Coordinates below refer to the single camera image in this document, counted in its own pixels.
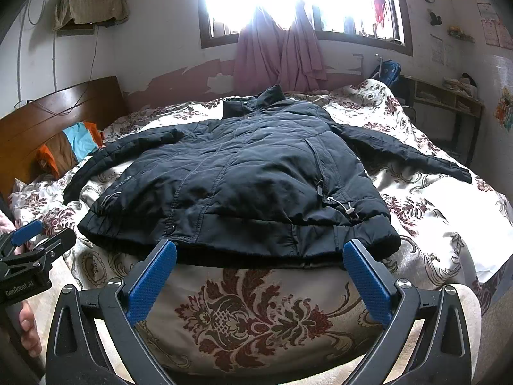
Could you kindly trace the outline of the person's left hand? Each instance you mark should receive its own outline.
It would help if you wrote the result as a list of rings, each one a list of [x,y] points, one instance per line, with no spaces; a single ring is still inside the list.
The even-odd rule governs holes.
[[[23,348],[28,351],[30,357],[40,356],[42,352],[41,339],[38,334],[34,312],[27,301],[23,301],[18,319],[22,330],[21,343]]]

